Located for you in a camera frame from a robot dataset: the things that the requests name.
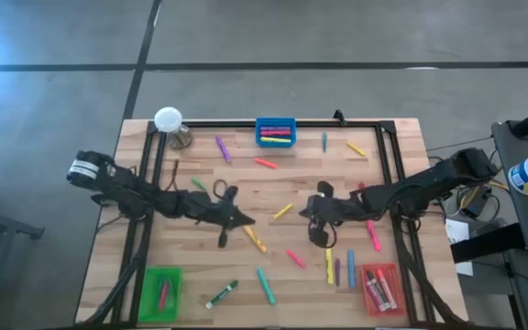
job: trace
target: blue container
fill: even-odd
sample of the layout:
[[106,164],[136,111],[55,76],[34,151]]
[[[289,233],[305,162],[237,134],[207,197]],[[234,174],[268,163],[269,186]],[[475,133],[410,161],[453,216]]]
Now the blue container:
[[[260,141],[261,127],[290,127],[291,142]],[[262,148],[290,148],[297,141],[297,121],[294,118],[256,118],[256,143]]]

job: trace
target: green plastic bin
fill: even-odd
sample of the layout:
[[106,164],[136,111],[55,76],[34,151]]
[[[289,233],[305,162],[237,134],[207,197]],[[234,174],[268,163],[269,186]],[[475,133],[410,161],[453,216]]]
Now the green plastic bin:
[[[170,287],[159,311],[160,281],[169,281]],[[148,268],[144,276],[142,297],[140,298],[138,320],[142,323],[176,322],[181,302],[182,269]]]

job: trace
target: red plastic bin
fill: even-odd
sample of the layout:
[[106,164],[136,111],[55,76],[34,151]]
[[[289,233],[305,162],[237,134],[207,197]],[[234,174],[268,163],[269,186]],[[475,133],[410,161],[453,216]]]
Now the red plastic bin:
[[[377,270],[382,270],[386,282],[389,284],[390,291],[392,292],[392,298],[397,304],[396,309],[388,309],[384,312],[379,311],[379,309],[374,304],[372,297],[368,292],[366,287],[366,272],[371,271],[374,273],[376,280],[378,278]],[[368,315],[373,317],[384,317],[384,316],[405,316],[407,314],[406,305],[404,304],[404,293],[402,293],[401,279],[399,278],[399,273],[396,270],[396,264],[394,263],[383,263],[383,264],[365,264],[360,267],[360,283],[362,283],[362,292],[364,295],[364,304],[366,305],[366,312]]]

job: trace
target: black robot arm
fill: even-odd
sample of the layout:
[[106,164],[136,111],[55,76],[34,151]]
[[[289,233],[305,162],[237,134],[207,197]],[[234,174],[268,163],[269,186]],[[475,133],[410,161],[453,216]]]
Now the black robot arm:
[[310,219],[310,240],[318,247],[330,248],[335,244],[336,236],[328,246],[329,234],[325,232],[325,225],[329,225],[335,234],[334,226],[341,226],[344,221],[379,220],[393,206],[400,215],[418,217],[433,199],[460,185],[470,187],[488,182],[498,171],[484,151],[467,148],[392,185],[375,185],[350,192],[348,199],[335,198],[333,187],[320,181],[317,185],[319,194],[309,197],[307,207],[300,215]]
[[168,218],[186,216],[196,220],[197,224],[203,221],[221,226],[220,248],[226,245],[227,230],[256,223],[234,206],[236,186],[225,187],[220,200],[213,203],[207,192],[169,191],[174,176],[169,187],[162,190],[158,185],[140,179],[130,169],[116,165],[110,156],[94,151],[77,153],[67,180],[77,187],[97,192],[91,198],[101,206],[107,202],[117,203],[121,214],[130,219],[141,219],[149,207],[154,207]]

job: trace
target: gray floor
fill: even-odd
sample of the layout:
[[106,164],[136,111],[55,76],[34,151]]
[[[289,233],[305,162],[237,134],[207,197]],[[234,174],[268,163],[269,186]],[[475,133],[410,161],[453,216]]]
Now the gray floor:
[[[163,1],[150,63],[528,61],[528,0]],[[0,64],[135,64],[151,5],[0,0]],[[2,209],[46,227],[40,241],[17,242],[0,326],[72,323],[99,209],[64,176],[79,149],[114,152],[132,77],[0,72]],[[165,105],[188,118],[329,117],[336,109],[419,117],[433,148],[527,116],[528,69],[146,72],[133,117],[153,117]],[[494,148],[489,140],[474,146]],[[500,215],[515,221],[502,201]],[[467,292],[470,318],[506,325],[504,302],[490,297]]]

